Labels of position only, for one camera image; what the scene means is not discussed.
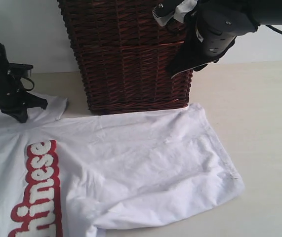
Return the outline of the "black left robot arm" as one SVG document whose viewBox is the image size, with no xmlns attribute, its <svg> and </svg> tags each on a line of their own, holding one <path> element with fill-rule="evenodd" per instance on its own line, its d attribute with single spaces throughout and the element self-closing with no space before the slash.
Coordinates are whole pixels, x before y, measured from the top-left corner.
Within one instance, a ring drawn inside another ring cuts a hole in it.
<svg viewBox="0 0 282 237">
<path fill-rule="evenodd" d="M 21 79 L 25 79 L 35 86 L 30 79 L 29 73 L 33 69 L 30 64 L 10 63 L 6 56 L 6 50 L 0 43 L 0 111 L 11 116 L 20 123 L 28 120 L 27 110 L 30 108 L 46 109 L 46 99 L 32 95 L 26 89 Z"/>
</svg>

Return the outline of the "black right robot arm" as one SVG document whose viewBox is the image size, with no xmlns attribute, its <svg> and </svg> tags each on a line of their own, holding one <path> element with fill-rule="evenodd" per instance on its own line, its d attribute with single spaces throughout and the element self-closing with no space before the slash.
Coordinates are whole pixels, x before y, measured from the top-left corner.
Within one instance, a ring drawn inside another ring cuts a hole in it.
<svg viewBox="0 0 282 237">
<path fill-rule="evenodd" d="M 200 0 L 185 15 L 185 41 L 166 67 L 171 77 L 219 61 L 237 37 L 261 25 L 282 35 L 282 0 Z"/>
</svg>

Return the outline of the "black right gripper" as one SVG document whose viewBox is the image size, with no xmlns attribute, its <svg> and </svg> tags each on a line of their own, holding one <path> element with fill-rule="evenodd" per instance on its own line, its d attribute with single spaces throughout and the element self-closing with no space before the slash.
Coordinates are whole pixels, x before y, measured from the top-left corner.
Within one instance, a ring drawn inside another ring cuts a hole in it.
<svg viewBox="0 0 282 237">
<path fill-rule="evenodd" d="M 223 57 L 229 48 L 229 25 L 197 24 L 190 40 L 185 42 L 165 70 L 171 78 L 189 70 L 200 71 Z"/>
</svg>

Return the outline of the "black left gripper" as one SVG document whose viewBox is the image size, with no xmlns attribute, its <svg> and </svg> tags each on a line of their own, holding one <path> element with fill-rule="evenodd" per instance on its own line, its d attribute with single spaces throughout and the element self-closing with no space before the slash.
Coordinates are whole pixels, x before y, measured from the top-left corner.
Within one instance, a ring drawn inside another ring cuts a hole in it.
<svg viewBox="0 0 282 237">
<path fill-rule="evenodd" d="M 28 120 L 27 109 L 41 108 L 45 110 L 48 102 L 46 99 L 29 93 L 21 79 L 28 78 L 31 69 L 9 69 L 7 72 L 0 71 L 0 110 L 3 114 L 9 115 L 19 123 L 25 123 Z"/>
</svg>

